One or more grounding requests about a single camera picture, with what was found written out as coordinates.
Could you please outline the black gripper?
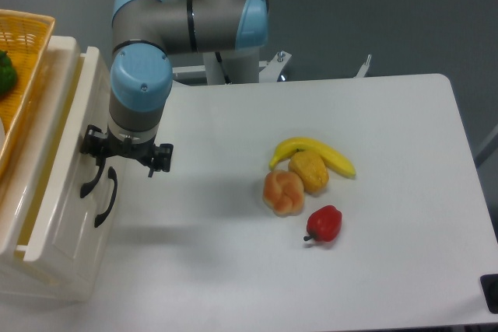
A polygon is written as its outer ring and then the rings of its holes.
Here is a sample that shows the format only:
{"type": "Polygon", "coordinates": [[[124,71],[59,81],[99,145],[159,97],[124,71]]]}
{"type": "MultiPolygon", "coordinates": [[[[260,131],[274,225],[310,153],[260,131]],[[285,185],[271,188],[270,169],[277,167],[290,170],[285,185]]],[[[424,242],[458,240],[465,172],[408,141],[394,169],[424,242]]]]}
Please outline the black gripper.
{"type": "Polygon", "coordinates": [[[142,165],[148,165],[148,177],[152,177],[155,172],[169,173],[174,146],[170,143],[154,145],[154,141],[155,137],[142,143],[122,141],[112,133],[108,132],[106,135],[99,127],[89,124],[79,152],[96,161],[115,156],[136,160],[142,165]]]}

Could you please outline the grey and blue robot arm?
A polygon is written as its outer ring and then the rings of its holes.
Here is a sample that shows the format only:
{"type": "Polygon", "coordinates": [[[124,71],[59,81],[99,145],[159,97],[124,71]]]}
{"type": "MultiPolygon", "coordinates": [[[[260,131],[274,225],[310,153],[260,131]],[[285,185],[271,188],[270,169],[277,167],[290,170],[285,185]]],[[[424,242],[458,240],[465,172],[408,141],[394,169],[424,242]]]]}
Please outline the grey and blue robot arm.
{"type": "Polygon", "coordinates": [[[98,169],[117,156],[166,172],[173,147],[155,138],[173,84],[170,57],[211,54],[209,79],[219,72],[224,82],[257,82],[268,0],[115,0],[111,26],[107,126],[90,125],[80,151],[98,169]]]}

